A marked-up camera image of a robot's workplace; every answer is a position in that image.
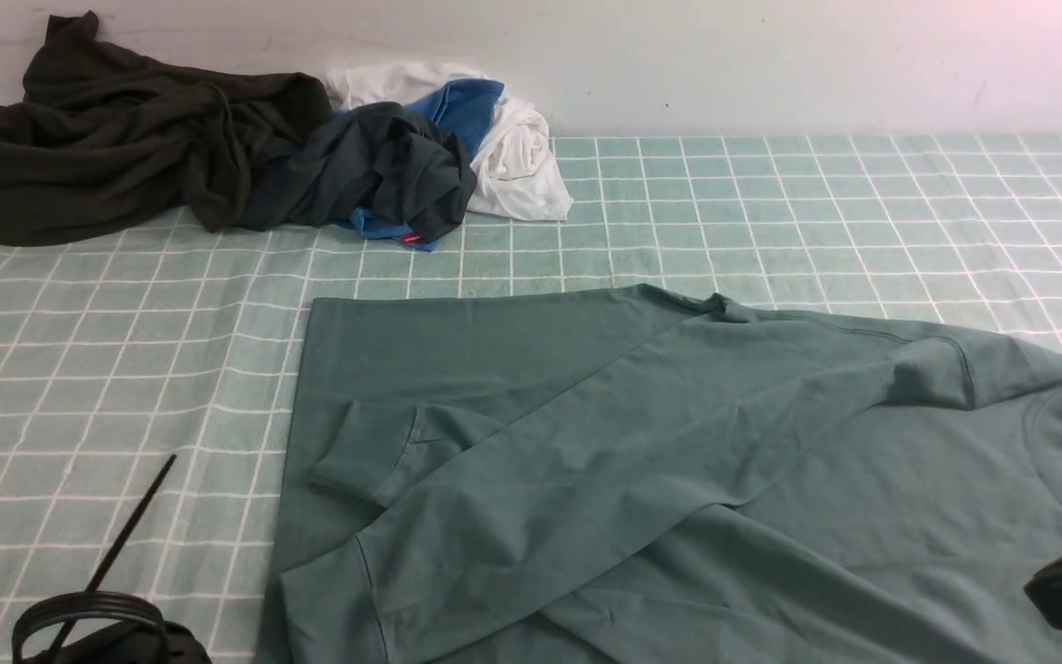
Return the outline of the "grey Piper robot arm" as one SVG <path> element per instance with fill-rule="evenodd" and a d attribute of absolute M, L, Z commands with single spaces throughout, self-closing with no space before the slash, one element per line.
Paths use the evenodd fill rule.
<path fill-rule="evenodd" d="M 155 605 L 101 591 L 129 538 L 123 532 L 113 540 L 86 591 L 42 600 L 14 622 L 14 663 L 210 663 L 193 632 L 168 622 Z M 1024 592 L 1045 622 L 1062 631 L 1062 556 L 1037 572 Z"/>

